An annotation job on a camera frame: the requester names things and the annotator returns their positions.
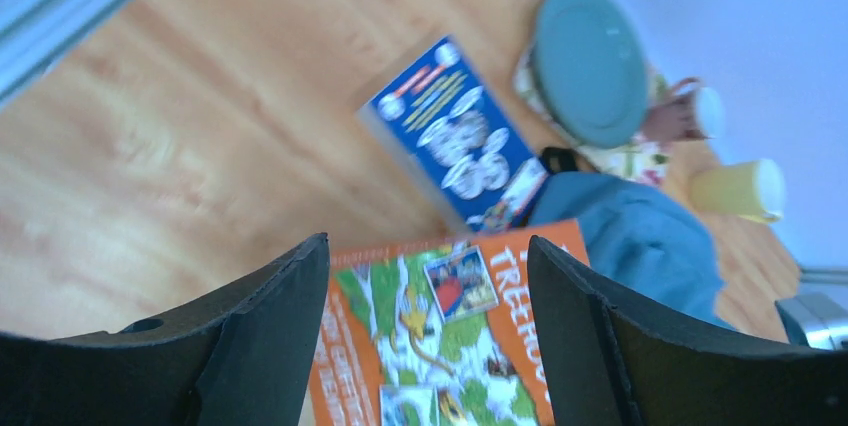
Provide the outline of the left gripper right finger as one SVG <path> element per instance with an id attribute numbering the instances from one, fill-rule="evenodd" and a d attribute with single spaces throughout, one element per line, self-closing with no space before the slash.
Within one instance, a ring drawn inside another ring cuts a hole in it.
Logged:
<path id="1" fill-rule="evenodd" d="M 843 425 L 847 354 L 668 308 L 545 238 L 528 284 L 558 425 Z"/>

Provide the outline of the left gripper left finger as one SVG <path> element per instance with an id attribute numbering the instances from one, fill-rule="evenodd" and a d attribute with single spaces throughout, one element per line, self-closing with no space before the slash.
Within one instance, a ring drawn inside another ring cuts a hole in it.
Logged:
<path id="1" fill-rule="evenodd" d="M 5 425 L 295 425 L 328 289 L 325 234 L 116 333 L 1 336 Z"/>

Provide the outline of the blue fabric backpack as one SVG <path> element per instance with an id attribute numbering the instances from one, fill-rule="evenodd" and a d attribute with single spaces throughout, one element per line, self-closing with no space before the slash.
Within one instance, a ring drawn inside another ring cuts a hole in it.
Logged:
<path id="1" fill-rule="evenodd" d="M 669 308 L 728 328 L 715 312 L 725 283 L 714 242 L 692 213 L 654 186 L 585 172 L 568 148 L 543 148 L 550 178 L 527 223 L 574 219 L 597 273 Z"/>

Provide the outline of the orange treehouse book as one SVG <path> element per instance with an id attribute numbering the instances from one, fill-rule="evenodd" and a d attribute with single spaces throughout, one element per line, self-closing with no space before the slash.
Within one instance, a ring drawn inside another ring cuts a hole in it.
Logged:
<path id="1" fill-rule="evenodd" d="M 338 253 L 310 425 L 551 425 L 528 247 L 579 260 L 576 221 Z"/>

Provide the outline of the dark blue paperback book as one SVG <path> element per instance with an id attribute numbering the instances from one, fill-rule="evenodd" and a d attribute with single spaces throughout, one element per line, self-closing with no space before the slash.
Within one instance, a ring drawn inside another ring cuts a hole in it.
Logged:
<path id="1" fill-rule="evenodd" d="M 548 179 L 451 36 L 390 79 L 358 115 L 454 231 L 521 225 Z"/>

